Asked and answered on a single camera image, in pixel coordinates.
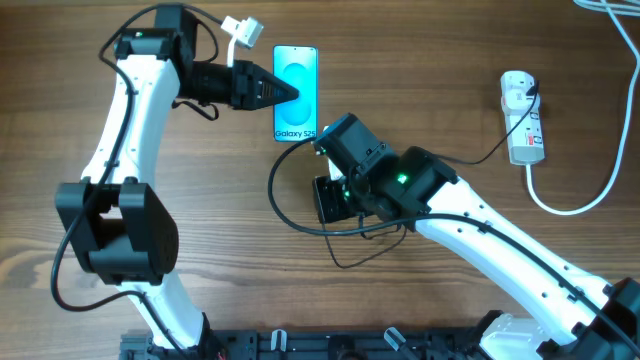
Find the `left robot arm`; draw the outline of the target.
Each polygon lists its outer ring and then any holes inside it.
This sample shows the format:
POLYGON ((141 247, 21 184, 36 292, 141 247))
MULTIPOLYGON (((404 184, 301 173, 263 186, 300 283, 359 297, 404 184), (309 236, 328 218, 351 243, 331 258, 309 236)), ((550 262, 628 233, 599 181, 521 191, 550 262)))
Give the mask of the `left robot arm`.
POLYGON ((191 301, 175 265, 177 225, 154 190, 169 112, 186 105, 216 120, 220 105, 252 111, 295 100, 298 90, 262 67, 229 57, 196 59, 197 32, 215 21, 185 3, 151 7, 152 26, 126 21, 107 40, 116 86, 96 151, 55 207, 61 250, 128 298, 151 333, 143 352, 160 359, 223 359, 226 347, 191 301))

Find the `blue Galaxy S25 smartphone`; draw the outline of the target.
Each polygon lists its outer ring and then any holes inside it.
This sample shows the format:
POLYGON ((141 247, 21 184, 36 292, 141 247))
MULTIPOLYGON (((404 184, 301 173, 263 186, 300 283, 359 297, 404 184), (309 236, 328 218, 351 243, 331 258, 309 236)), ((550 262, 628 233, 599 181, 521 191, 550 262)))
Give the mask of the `blue Galaxy S25 smartphone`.
POLYGON ((292 100, 274 106, 274 140, 298 142, 315 137, 318 130, 318 49, 276 45, 273 48, 273 73, 297 91, 292 100))

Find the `white USB charger adapter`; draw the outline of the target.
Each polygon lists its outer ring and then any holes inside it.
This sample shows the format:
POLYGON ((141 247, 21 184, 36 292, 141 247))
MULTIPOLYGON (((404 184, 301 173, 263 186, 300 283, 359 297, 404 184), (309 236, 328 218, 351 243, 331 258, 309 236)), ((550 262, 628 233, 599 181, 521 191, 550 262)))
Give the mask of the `white USB charger adapter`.
POLYGON ((502 94, 502 110, 507 115, 522 114, 534 102, 534 96, 529 90, 521 87, 511 87, 502 94))

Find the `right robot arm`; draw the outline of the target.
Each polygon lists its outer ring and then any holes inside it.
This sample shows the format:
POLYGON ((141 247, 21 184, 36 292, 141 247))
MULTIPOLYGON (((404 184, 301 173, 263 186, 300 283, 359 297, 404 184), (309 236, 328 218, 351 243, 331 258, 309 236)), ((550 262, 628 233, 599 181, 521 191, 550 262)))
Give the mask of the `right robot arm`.
POLYGON ((317 179, 321 223, 375 215, 473 265, 528 313, 497 311, 479 325, 491 359, 636 359, 639 284, 616 284, 574 266, 492 209, 454 169, 412 146, 397 154, 355 115, 315 139, 329 175, 317 179))

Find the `white power strip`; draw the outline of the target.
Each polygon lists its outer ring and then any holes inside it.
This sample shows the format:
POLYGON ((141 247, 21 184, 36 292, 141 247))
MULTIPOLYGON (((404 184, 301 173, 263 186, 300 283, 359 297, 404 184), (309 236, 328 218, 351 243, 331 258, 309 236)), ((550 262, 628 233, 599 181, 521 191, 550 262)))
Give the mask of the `white power strip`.
POLYGON ((513 165, 533 165, 545 158, 540 119, 539 83, 524 71, 506 71, 500 78, 501 99, 505 90, 521 87, 529 90, 534 102, 522 114, 507 115, 504 112, 509 161, 513 165))

